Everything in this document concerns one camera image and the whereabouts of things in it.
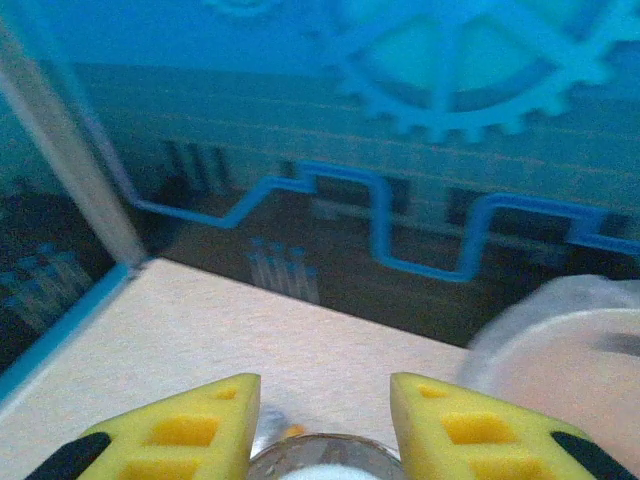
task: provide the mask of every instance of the white tabletop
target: white tabletop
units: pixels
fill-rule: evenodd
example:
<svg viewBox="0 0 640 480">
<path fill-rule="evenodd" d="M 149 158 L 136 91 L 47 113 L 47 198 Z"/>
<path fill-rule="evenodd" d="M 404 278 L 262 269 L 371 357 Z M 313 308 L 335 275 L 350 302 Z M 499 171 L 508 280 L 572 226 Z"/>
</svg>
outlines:
<svg viewBox="0 0 640 480">
<path fill-rule="evenodd" d="M 241 372 L 311 431 L 395 446 L 389 375 L 452 381 L 465 350 L 167 260 L 150 262 L 0 411 L 2 478 L 89 426 Z"/>
</svg>

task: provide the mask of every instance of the blue line graphic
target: blue line graphic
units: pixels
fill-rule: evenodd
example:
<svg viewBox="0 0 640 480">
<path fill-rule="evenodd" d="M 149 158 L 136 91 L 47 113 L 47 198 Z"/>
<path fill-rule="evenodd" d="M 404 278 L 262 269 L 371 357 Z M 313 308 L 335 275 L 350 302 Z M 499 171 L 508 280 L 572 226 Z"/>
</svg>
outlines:
<svg viewBox="0 0 640 480">
<path fill-rule="evenodd" d="M 368 170 L 327 165 L 314 161 L 300 161 L 296 164 L 296 169 L 298 177 L 296 179 L 276 176 L 263 177 L 224 217 L 214 217 L 181 208 L 168 207 L 146 200 L 134 199 L 133 203 L 138 208 L 150 212 L 199 222 L 212 227 L 231 229 L 237 227 L 273 190 L 314 195 L 316 193 L 315 178 L 331 177 L 358 182 L 369 188 L 372 200 L 371 255 L 382 265 L 403 272 L 446 282 L 472 280 L 480 270 L 482 251 L 487 243 L 489 225 L 495 211 L 499 208 L 569 218 L 572 223 L 565 239 L 567 243 L 635 257 L 640 256 L 640 242 L 608 237 L 598 233 L 608 213 L 606 209 L 526 195 L 493 193 L 480 198 L 473 207 L 456 270 L 442 270 L 401 260 L 391 255 L 391 189 L 384 178 Z"/>
</svg>

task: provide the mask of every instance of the gear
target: gear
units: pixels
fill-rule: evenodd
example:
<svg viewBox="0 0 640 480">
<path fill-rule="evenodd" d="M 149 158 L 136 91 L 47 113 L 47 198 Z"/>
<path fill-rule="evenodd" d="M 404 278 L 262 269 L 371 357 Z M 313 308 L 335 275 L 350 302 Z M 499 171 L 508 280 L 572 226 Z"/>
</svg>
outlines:
<svg viewBox="0 0 640 480">
<path fill-rule="evenodd" d="M 314 0 L 310 20 L 324 65 L 338 68 L 340 91 L 360 95 L 369 116 L 394 116 L 400 133 L 425 127 L 433 142 L 451 130 L 479 141 L 490 125 L 522 131 L 532 110 L 564 112 L 576 82 L 608 80 L 602 57 L 616 41 L 640 39 L 640 21 L 637 0 L 603 2 L 596 11 L 591 3 L 602 2 L 592 0 Z"/>
<path fill-rule="evenodd" d="M 220 12 L 234 17 L 256 17 L 271 10 L 282 0 L 204 0 Z"/>
</svg>

